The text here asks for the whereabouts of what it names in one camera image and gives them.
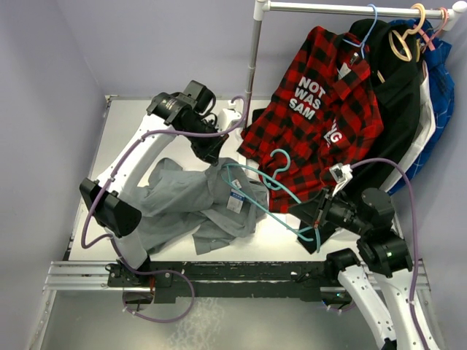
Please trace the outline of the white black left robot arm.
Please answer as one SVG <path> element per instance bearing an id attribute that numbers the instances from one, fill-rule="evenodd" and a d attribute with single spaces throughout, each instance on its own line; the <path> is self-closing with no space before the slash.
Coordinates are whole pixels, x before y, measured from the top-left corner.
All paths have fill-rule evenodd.
<path id="1" fill-rule="evenodd" d="M 96 179 L 85 178 L 80 194 L 88 209 L 80 245 L 89 249 L 105 238 L 126 267 L 124 276 L 134 286 L 150 278 L 150 257 L 138 231 L 142 212 L 131 198 L 139 181 L 159 154 L 178 136 L 190 142 L 194 155 L 214 165 L 220 157 L 232 120 L 241 120 L 236 110 L 238 97 L 209 119 L 215 108 L 215 94 L 192 80 L 182 92 L 159 93 L 152 98 L 135 134 L 117 158 Z"/>

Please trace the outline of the grey button-up shirt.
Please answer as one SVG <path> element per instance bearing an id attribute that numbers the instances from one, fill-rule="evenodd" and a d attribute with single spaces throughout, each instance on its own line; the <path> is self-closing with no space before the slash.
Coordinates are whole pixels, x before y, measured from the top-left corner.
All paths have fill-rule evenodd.
<path id="1" fill-rule="evenodd" d="M 139 236 L 144 249 L 159 252 L 171 240 L 188 232 L 193 234 L 196 254 L 227 247 L 236 238 L 255 232 L 264 213 L 245 199 L 239 214 L 226 208 L 232 189 L 223 181 L 222 166 L 237 163 L 224 157 L 204 171 L 185 171 L 175 161 L 160 160 L 148 184 L 135 190 L 132 205 L 142 213 Z M 232 177 L 254 200 L 268 208 L 268 191 L 239 169 Z"/>

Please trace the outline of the teal plastic hanger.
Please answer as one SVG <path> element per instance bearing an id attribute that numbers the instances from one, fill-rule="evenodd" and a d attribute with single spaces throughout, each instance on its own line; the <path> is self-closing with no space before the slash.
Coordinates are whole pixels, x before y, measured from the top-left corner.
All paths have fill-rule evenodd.
<path id="1" fill-rule="evenodd" d="M 254 200 L 250 195 L 248 195 L 240 186 L 239 183 L 234 180 L 232 177 L 231 170 L 233 168 L 239 168 L 241 170 L 247 170 L 253 172 L 254 174 L 258 175 L 258 178 L 262 185 L 267 189 L 268 195 L 272 194 L 273 192 L 282 190 L 285 192 L 289 198 L 291 198 L 296 204 L 301 204 L 301 200 L 295 195 L 288 187 L 284 186 L 283 183 L 277 180 L 277 176 L 281 173 L 287 172 L 291 167 L 291 157 L 283 149 L 274 149 L 270 153 L 270 157 L 273 158 L 275 155 L 281 155 L 285 157 L 285 165 L 281 168 L 276 169 L 273 174 L 270 176 L 263 171 L 260 171 L 258 168 L 254 168 L 252 166 L 248 166 L 246 164 L 241 163 L 227 163 L 222 166 L 222 169 L 226 171 L 226 178 L 223 176 L 223 181 L 234 191 L 238 192 L 239 195 L 243 198 L 246 198 L 251 204 L 258 207 L 263 213 L 267 214 L 271 217 L 275 222 L 279 223 L 285 229 L 293 233 L 297 238 L 300 238 L 305 243 L 315 243 L 316 246 L 316 253 L 321 251 L 322 246 L 322 239 L 320 234 L 320 229 L 314 227 L 306 227 L 303 229 L 296 229 L 291 227 L 286 221 L 280 219 L 276 214 L 271 212 L 265 205 L 260 204 L 256 200 Z"/>

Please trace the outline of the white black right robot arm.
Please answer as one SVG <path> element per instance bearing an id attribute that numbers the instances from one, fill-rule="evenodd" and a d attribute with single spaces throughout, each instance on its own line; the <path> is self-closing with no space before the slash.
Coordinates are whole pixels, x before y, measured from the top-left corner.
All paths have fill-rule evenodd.
<path id="1" fill-rule="evenodd" d="M 356 250 L 327 254 L 325 279 L 352 298 L 380 349 L 438 349 L 415 293 L 419 265 L 393 229 L 390 196 L 376 188 L 353 203 L 344 193 L 322 190 L 289 213 L 314 230 L 327 224 L 358 235 Z"/>

